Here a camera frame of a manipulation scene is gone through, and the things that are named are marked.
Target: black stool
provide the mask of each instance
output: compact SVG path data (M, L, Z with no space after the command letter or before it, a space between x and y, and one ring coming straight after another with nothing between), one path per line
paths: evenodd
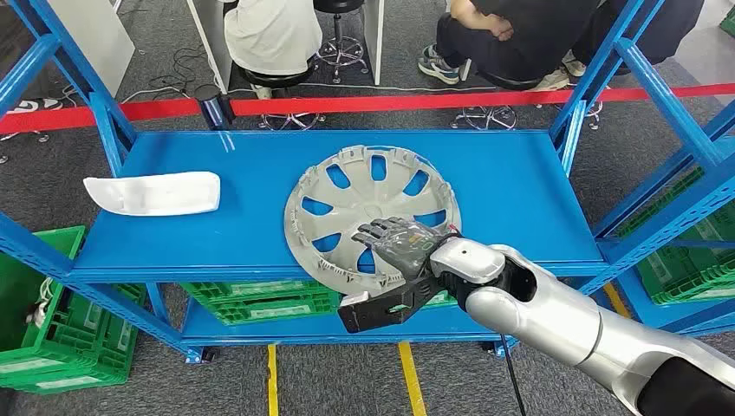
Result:
M353 37L342 35L340 25L341 15L359 9L364 0L314 0L314 8L335 15L335 37L326 41L316 55L325 63L335 68L332 82L339 84L340 68L347 67L359 62L362 65L361 72L367 74L368 65L362 59L364 51L360 41Z
M250 71L242 67L237 70L249 83L261 87L273 89L273 96L277 98L290 98L289 87L298 85L314 74L315 58L309 59L309 68L301 74L295 75L266 75L258 72ZM262 121L258 125L260 128L269 130L284 130L284 128L296 125L300 130L309 130L316 125L317 121L324 121L325 117L320 114L300 113L300 114L263 114Z

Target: sneaker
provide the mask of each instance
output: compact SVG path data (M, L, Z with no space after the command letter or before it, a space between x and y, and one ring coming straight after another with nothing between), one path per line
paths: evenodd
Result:
M567 55L562 59L562 63L569 74L577 78L583 76L587 71L587 65L579 62L574 54L572 54L572 51L567 52Z
M33 113L38 110L58 110L62 107L64 107L64 105L61 101L51 98L23 100L18 104L18 107L10 110L8 114Z
M419 71L439 78L445 84L455 85L459 82L459 68L450 68L441 58L419 58Z
M569 85L569 75L559 68L544 76L544 78L531 91L557 91Z
M439 54L436 51L436 43L434 43L433 45L429 45L429 46L425 47L424 50L423 50L423 52L422 52L422 54L424 55L424 57L426 59L437 59L437 58L441 58L441 56L439 56Z

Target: red rope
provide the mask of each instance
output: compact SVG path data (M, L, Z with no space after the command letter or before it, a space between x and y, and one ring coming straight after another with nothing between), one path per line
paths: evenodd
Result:
M735 83L672 88L680 98L735 94ZM566 102L571 90L552 92L513 92L475 94L394 95L376 97L289 98L276 100L232 100L236 115L287 113L366 113L408 111L433 108L497 107L553 104ZM648 98L642 88L605 90L599 101L638 101ZM199 114L194 99L138 101L122 104L130 121L164 119ZM6 114L0 120L0 134L94 126L94 117L86 107Z

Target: sitting person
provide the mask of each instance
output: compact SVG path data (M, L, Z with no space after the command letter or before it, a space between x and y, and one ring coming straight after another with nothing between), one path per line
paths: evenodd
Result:
M232 60L265 75L306 72L307 61L322 45L322 28L312 0L220 0L224 5L224 39ZM258 98L267 88L253 86Z
M599 0L452 0L437 24L436 43L424 49L419 70L454 85L469 58L502 88L559 89L560 81L539 85L554 74L581 36Z
M663 3L637 43L652 65L676 54L681 40L697 24L704 2L705 0L667 0ZM589 65L626 3L627 0L608 0L600 5L584 34L572 48L574 57L579 62ZM655 3L655 0L645 0L641 10L651 10ZM639 13L631 27L637 27L642 19L643 15ZM627 37L632 35L633 33L625 34ZM628 72L630 71L623 64L618 74Z

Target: lower shelf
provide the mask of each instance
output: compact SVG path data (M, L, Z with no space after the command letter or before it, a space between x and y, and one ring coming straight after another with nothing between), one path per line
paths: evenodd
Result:
M337 315L227 326L193 300L182 334L192 346L500 340L457 306L422 309L401 325L349 334Z
M621 294L628 300L628 305L641 322L654 328L662 328L669 332L688 333L697 327L725 315L735 314L735 299L687 302L660 306L651 302L648 293L641 284L641 277L635 268L631 268L618 277Z

